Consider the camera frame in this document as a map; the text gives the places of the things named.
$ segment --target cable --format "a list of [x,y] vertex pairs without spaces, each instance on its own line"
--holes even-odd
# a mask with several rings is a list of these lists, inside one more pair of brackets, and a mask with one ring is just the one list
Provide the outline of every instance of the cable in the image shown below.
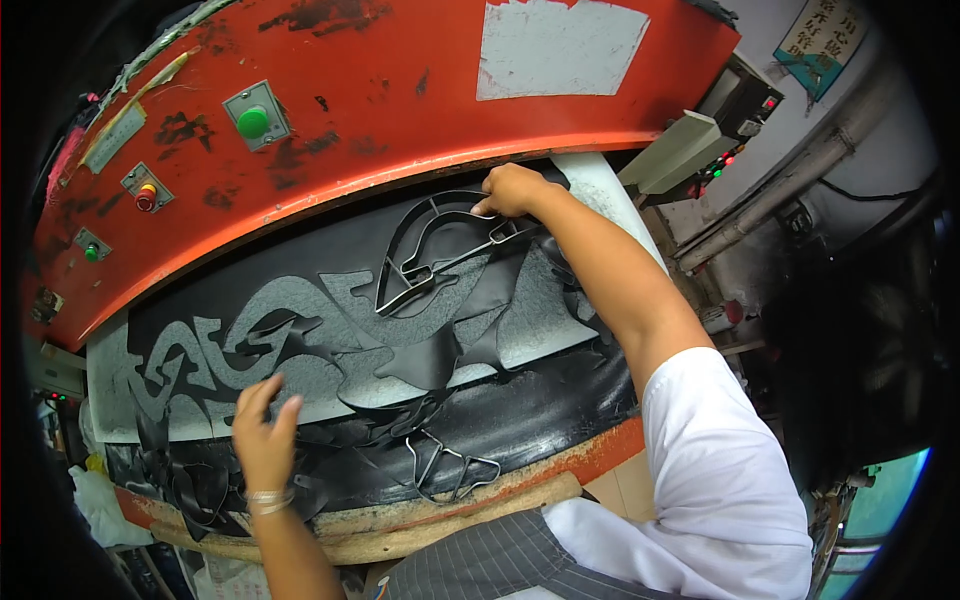
[[884,200],[903,200],[904,198],[907,198],[907,197],[909,197],[909,196],[913,196],[914,194],[916,194],[917,192],[919,192],[920,190],[923,189],[923,186],[921,186],[921,187],[918,187],[917,189],[912,189],[912,190],[907,191],[907,192],[899,192],[899,194],[885,194],[885,195],[881,195],[881,196],[856,196],[855,194],[851,194],[851,193],[848,192],[847,190],[842,189],[842,188],[839,188],[839,187],[837,187],[836,185],[830,183],[829,181],[827,181],[827,180],[825,180],[825,179],[823,179],[823,178],[819,178],[819,179],[817,180],[817,183],[820,183],[820,184],[822,184],[822,185],[825,185],[827,188],[833,190],[833,191],[836,192],[837,194],[840,194],[841,196],[844,196],[845,198],[849,198],[849,199],[855,200],[855,201],[857,201],[857,202],[879,202],[879,201],[884,201]]

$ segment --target silver bracelet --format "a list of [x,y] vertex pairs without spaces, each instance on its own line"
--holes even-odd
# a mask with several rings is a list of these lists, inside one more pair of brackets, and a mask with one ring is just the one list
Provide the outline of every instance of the silver bracelet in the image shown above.
[[277,502],[290,502],[294,499],[293,490],[283,490],[282,492],[246,492],[248,504],[277,504]]
[[263,508],[259,508],[259,507],[254,508],[254,505],[248,504],[247,508],[250,509],[250,512],[252,515],[264,516],[264,515],[269,515],[270,513],[275,513],[276,511],[285,509],[286,507],[290,506],[290,503],[293,501],[294,501],[294,496],[290,494],[290,497],[284,498],[282,502],[278,502],[277,504],[273,504],[271,506],[265,506]]

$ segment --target gray striped fabric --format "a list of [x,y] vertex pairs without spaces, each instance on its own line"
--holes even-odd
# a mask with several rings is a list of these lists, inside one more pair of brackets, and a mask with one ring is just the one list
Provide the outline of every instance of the gray striped fabric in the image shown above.
[[540,586],[569,600],[673,600],[676,594],[620,581],[579,566],[540,509],[507,515],[411,554],[371,600],[494,600]]

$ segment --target red paint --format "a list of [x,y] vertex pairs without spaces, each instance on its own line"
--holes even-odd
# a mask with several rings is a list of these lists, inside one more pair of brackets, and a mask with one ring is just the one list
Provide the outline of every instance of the red paint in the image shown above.
[[[697,105],[739,35],[683,0],[617,4],[646,12],[650,26],[616,95],[488,102],[475,99],[485,0],[296,5],[310,14],[289,0],[227,6],[132,78],[68,161],[69,183],[53,191],[36,229],[42,282],[65,300],[44,336],[76,350],[118,309],[210,252],[346,194],[499,156],[648,145]],[[103,171],[78,166],[133,94],[195,47],[169,83],[140,98],[146,125]],[[264,79],[293,135],[251,153],[221,103]],[[109,203],[126,194],[120,181],[141,160],[176,196],[150,215],[126,197]],[[112,248],[107,259],[83,260],[72,243],[80,227]]]

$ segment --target white paper sticker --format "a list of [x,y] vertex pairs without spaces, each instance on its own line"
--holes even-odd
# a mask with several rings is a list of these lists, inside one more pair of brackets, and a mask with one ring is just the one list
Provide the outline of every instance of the white paper sticker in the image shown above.
[[92,148],[86,151],[83,164],[94,174],[103,171],[107,163],[117,154],[135,133],[147,122],[147,112],[140,103],[133,103],[127,112],[114,123],[110,130],[100,136]]
[[488,4],[476,98],[613,96],[649,24],[643,12],[595,0]]

